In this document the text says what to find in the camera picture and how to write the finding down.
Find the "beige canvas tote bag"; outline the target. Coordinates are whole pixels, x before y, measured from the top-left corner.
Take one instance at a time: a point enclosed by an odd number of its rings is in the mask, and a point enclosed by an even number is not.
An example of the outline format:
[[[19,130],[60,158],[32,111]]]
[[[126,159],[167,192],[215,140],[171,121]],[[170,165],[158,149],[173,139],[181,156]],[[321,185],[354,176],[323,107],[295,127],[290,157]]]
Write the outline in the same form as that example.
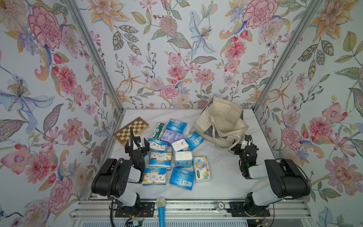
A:
[[[230,150],[245,136],[249,125],[244,110],[232,101],[213,97],[198,116],[189,133],[196,132],[219,150]]]

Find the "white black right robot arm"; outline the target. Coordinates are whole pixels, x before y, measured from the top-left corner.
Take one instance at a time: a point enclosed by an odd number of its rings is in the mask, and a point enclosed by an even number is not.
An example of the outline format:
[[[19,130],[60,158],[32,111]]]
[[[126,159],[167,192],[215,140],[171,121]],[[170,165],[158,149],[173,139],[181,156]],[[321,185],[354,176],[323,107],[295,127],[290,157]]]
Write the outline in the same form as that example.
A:
[[[283,199],[299,199],[310,193],[307,176],[292,160],[266,159],[263,164],[257,164],[259,148],[250,135],[234,140],[230,150],[239,156],[240,172],[245,179],[266,181],[245,197],[243,211],[247,216],[257,216]]]

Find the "blue tissue pack front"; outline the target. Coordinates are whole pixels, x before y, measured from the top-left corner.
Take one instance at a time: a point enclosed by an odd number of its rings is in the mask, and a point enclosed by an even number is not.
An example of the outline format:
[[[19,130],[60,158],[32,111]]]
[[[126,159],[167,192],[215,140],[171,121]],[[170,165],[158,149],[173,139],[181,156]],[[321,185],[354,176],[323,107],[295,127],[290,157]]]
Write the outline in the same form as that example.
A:
[[[179,168],[173,168],[169,184],[185,190],[192,190],[195,180],[195,173]]]

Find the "cartoon print tissue pack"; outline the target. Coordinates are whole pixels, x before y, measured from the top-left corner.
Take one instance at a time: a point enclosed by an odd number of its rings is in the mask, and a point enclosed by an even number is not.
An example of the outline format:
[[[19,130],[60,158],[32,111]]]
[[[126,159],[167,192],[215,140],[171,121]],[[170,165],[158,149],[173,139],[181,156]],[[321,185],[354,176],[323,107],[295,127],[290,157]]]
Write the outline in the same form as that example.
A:
[[[197,183],[211,181],[212,177],[206,156],[193,157],[192,163]]]

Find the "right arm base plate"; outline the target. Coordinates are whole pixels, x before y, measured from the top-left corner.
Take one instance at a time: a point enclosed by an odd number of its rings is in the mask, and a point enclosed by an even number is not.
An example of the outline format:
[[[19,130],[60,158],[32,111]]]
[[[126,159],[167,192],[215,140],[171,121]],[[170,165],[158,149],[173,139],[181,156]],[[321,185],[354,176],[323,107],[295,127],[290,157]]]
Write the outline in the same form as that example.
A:
[[[227,212],[232,217],[270,217],[270,211],[267,206],[257,206],[254,203],[245,205],[244,201],[229,202]]]

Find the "white blue tissue cube pack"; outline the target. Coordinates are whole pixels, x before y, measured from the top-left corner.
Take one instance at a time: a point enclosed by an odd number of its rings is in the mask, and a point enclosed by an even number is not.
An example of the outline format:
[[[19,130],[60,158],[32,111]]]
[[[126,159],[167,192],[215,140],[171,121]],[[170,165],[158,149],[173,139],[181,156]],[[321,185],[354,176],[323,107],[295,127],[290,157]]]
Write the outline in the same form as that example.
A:
[[[192,167],[193,156],[191,151],[177,151],[174,153],[174,157],[176,168]]]

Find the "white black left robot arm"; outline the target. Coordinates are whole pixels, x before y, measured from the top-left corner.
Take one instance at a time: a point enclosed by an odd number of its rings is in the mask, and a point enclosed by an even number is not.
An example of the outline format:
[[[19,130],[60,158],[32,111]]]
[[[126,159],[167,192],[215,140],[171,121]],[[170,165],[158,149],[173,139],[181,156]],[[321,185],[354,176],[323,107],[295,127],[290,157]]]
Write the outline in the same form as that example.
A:
[[[129,160],[107,159],[92,181],[91,191],[94,194],[105,196],[108,200],[121,207],[138,208],[140,206],[139,194],[127,187],[128,183],[141,183],[145,174],[145,156],[149,152],[149,142],[134,135],[130,128],[130,139],[125,145],[125,153]]]

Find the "small white tissue pack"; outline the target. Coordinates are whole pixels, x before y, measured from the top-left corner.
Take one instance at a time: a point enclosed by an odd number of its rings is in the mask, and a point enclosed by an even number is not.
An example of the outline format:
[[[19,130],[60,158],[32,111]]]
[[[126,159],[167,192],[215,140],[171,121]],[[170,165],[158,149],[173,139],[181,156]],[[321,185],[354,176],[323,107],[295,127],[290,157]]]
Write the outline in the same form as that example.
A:
[[[172,143],[172,148],[174,152],[189,151],[189,145],[185,139],[181,139]]]

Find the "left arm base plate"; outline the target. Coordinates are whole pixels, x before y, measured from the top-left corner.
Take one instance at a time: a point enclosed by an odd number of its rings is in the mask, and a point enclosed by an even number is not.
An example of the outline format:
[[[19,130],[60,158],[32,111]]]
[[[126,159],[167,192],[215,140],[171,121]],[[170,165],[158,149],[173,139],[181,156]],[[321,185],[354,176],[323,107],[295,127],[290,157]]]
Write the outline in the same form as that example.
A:
[[[152,218],[155,212],[154,202],[140,202],[133,207],[117,206],[115,210],[116,218],[146,217]]]

